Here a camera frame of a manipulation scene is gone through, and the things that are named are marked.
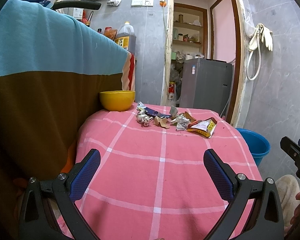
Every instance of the wooden door frame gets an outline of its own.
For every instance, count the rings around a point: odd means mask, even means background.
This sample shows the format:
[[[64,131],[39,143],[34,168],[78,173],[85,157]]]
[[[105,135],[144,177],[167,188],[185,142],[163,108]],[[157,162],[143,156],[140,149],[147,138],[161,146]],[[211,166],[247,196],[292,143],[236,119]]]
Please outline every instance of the wooden door frame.
[[[210,28],[211,28],[211,53],[210,57],[213,59],[214,54],[214,32],[213,32],[213,15],[212,10],[215,8],[222,0],[217,0],[211,7],[210,7]],[[226,121],[233,125],[236,123],[236,119],[238,114],[234,115],[234,112],[239,112],[239,105],[240,105],[240,97],[237,97],[239,94],[239,88],[243,87],[243,80],[240,76],[242,72],[241,66],[244,66],[243,59],[244,55],[241,55],[241,52],[244,52],[244,39],[242,37],[244,30],[242,30],[242,25],[240,26],[240,16],[239,16],[239,8],[240,3],[238,0],[231,0],[233,14],[234,14],[234,27],[235,27],[235,64],[234,64],[234,78],[232,84],[232,93],[230,95],[230,101],[228,106],[228,113],[226,115]]]
[[[207,58],[208,56],[208,10],[205,8],[183,4],[183,3],[176,3],[176,2],[174,3],[174,6],[202,12],[202,17],[203,17],[202,54],[205,56],[205,58]]]
[[[214,26],[213,26],[213,14],[212,10],[221,3],[222,0],[216,0],[214,4],[210,7],[210,31],[211,31],[211,46],[210,46],[210,59],[213,59],[214,56]]]
[[[230,97],[228,114],[226,121],[235,125],[241,107],[241,100],[244,95],[244,46],[247,38],[244,35],[244,15],[242,0],[231,0],[232,8],[234,11],[234,25],[235,25],[235,39],[236,39],[236,53],[235,53],[235,67],[234,67],[234,81],[233,89]],[[168,0],[168,31],[165,46],[165,66],[162,83],[162,96],[161,105],[167,105],[168,87],[170,77],[170,64],[171,64],[171,45],[172,45],[172,30],[173,30],[173,12],[174,0]]]

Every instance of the gray refrigerator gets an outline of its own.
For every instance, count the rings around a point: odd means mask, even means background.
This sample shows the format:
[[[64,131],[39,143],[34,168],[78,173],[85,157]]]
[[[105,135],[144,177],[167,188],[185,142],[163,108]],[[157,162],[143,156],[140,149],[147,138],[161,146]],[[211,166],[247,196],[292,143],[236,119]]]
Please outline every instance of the gray refrigerator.
[[[209,109],[219,115],[231,91],[233,66],[205,58],[184,62],[179,107]]]

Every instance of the electrical outlet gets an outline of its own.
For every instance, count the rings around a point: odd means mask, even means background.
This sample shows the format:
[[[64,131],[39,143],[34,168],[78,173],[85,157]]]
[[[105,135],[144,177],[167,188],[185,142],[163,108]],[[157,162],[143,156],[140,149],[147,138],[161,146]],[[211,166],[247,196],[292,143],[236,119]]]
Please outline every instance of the electrical outlet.
[[[143,0],[132,0],[131,6],[142,6]]]
[[[143,0],[142,6],[153,6],[153,0]]]

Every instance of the pink wall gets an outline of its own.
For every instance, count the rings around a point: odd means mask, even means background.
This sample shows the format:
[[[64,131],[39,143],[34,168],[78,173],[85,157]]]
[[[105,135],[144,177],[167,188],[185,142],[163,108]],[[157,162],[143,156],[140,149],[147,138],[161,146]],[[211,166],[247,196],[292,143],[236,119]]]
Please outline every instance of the pink wall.
[[[213,10],[214,59],[235,58],[235,27],[231,0],[222,0]]]

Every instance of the yellow bowl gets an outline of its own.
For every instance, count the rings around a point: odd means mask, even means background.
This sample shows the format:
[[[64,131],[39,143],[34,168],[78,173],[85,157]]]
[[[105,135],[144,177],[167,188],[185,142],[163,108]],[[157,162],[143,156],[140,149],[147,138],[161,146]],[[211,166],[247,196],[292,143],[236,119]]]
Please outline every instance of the yellow bowl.
[[[108,111],[126,111],[134,102],[135,91],[106,91],[100,92],[100,102]]]

